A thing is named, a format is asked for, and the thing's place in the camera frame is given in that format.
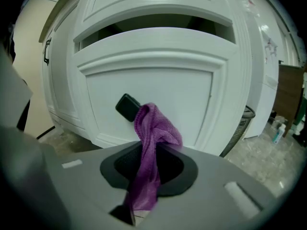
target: black rubber slot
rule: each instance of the black rubber slot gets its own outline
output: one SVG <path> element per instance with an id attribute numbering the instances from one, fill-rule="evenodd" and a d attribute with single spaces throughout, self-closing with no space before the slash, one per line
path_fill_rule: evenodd
<path id="1" fill-rule="evenodd" d="M 115 207 L 111 212 L 109 212 L 110 215 L 116 217 L 119 220 L 122 220 L 123 222 L 126 222 L 129 225 L 134 226 L 135 220 L 134 215 L 132 214 L 133 211 L 131 211 L 130 207 L 127 205 L 119 205 Z"/>
<path id="2" fill-rule="evenodd" d="M 160 146 L 157 146 L 156 149 L 156 159 L 161 184 L 173 180 L 183 171 L 182 160 Z"/>
<path id="3" fill-rule="evenodd" d="M 129 190 L 141 163 L 142 143 L 138 142 L 102 161 L 100 172 L 115 188 Z M 159 143 L 156 159 L 161 179 L 157 196 L 175 196 L 185 192 L 197 178 L 198 167 L 188 156 Z"/>
<path id="4" fill-rule="evenodd" d="M 119 157 L 114 162 L 114 168 L 118 173 L 127 178 L 130 182 L 134 180 L 141 164 L 142 146 Z"/>

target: white cabinet door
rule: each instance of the white cabinet door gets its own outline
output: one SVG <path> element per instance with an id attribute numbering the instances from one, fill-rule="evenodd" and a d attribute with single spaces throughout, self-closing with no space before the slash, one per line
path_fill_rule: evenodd
<path id="1" fill-rule="evenodd" d="M 141 104 L 157 104 L 185 146 L 213 154 L 228 143 L 239 121 L 235 113 L 246 101 L 239 94 L 244 81 L 238 76 L 246 66 L 238 46 L 194 30 L 118 34 L 74 54 L 70 67 L 78 69 L 81 118 L 91 141 L 103 148 L 138 140 L 133 123 L 115 110 L 125 93 Z M 217 122 L 222 116 L 227 122 Z M 218 139 L 217 148 L 207 146 L 212 139 Z"/>
<path id="2" fill-rule="evenodd" d="M 74 41 L 80 42 L 110 24 L 148 14 L 185 14 L 226 26 L 232 24 L 225 0 L 82 0 Z"/>
<path id="3" fill-rule="evenodd" d="M 68 40 L 76 20 L 76 6 L 63 10 L 54 25 L 49 53 L 49 86 L 54 109 L 51 112 L 74 125 L 83 128 L 71 97 L 67 76 Z"/>
<path id="4" fill-rule="evenodd" d="M 51 89 L 50 89 L 50 83 L 49 83 L 49 64 L 47 64 L 45 61 L 48 61 L 50 59 L 50 49 L 51 49 L 51 40 L 52 40 L 53 33 L 48 36 L 48 38 L 43 42 L 44 45 L 44 51 L 43 51 L 43 61 L 42 61 L 42 74 L 41 74 L 41 80 L 42 85 L 44 89 L 44 95 L 45 95 L 45 101 L 48 107 L 49 111 L 54 111 L 54 104 L 51 97 Z"/>

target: drawer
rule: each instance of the drawer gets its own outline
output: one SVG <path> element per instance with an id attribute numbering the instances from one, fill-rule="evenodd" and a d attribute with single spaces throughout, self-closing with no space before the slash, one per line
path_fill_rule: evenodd
<path id="1" fill-rule="evenodd" d="M 74 41 L 80 42 L 110 24 L 149 14 L 184 14 L 232 24 L 226 0 L 82 0 Z"/>

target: wastebasket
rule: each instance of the wastebasket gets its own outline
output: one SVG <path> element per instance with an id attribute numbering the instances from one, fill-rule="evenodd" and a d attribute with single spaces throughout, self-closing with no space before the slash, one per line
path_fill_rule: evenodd
<path id="1" fill-rule="evenodd" d="M 227 153 L 235 146 L 235 144 L 240 140 L 241 136 L 243 135 L 244 131 L 248 127 L 251 119 L 256 116 L 253 109 L 246 106 L 242 118 L 238 127 L 236 128 L 235 133 L 231 137 L 230 141 L 228 142 L 227 146 L 225 147 L 224 151 L 221 153 L 220 157 L 225 157 Z"/>

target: wooden furniture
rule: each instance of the wooden furniture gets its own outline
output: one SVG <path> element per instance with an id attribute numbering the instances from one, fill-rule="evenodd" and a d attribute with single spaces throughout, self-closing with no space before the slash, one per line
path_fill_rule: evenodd
<path id="1" fill-rule="evenodd" d="M 288 120 L 283 137 L 287 135 L 291 128 L 297 109 L 299 108 L 304 82 L 303 74 L 303 68 L 279 65 L 278 87 L 273 110 Z"/>

